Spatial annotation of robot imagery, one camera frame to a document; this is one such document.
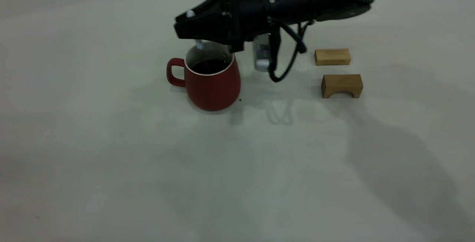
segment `arch-shaped wooden block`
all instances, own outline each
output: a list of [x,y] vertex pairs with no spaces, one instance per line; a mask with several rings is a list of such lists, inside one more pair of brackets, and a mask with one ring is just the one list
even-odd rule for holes
[[330,98],[334,93],[347,92],[354,98],[359,98],[363,91],[361,75],[324,75],[322,80],[322,95]]

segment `mug rim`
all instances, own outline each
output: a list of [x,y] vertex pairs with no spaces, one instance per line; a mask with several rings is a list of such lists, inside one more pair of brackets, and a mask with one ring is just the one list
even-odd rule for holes
[[185,61],[185,66],[186,66],[186,69],[188,69],[189,71],[191,71],[192,73],[194,73],[195,75],[198,75],[198,76],[216,76],[216,75],[219,75],[221,73],[224,73],[225,71],[227,71],[229,69],[229,67],[231,67],[234,64],[234,61],[236,60],[236,56],[235,56],[234,53],[232,55],[233,55],[233,58],[231,59],[231,62],[229,63],[229,65],[227,65],[227,67],[225,69],[223,69],[222,71],[216,72],[216,73],[212,73],[212,74],[201,74],[201,73],[197,73],[197,72],[193,71],[188,66],[187,61]]

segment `mug handle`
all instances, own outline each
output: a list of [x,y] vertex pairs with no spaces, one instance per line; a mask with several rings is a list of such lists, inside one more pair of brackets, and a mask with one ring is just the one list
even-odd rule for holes
[[172,66],[182,66],[183,68],[185,68],[185,60],[181,58],[172,58],[170,59],[170,61],[168,61],[168,65],[167,65],[168,82],[178,87],[185,87],[185,80],[177,79],[175,78],[175,76],[173,76],[173,73],[171,72]]

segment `red mug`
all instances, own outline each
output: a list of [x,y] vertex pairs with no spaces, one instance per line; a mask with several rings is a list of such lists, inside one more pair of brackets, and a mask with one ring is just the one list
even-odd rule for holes
[[[172,85],[185,87],[188,97],[197,107],[208,111],[222,110],[232,105],[241,91],[241,76],[236,57],[225,45],[212,41],[203,41],[203,44],[204,50],[194,46],[185,59],[172,58],[167,65],[167,79]],[[211,59],[221,59],[229,64],[213,74],[193,71],[196,64]],[[173,76],[172,66],[185,68],[185,80]]]

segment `rectangular wooden block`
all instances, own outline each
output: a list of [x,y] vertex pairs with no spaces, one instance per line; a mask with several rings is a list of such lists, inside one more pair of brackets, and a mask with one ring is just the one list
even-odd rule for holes
[[348,49],[315,50],[315,63],[317,66],[349,65],[351,55]]
[[350,93],[359,98],[363,91],[361,75],[324,75],[322,80],[322,95],[330,98],[334,93]]

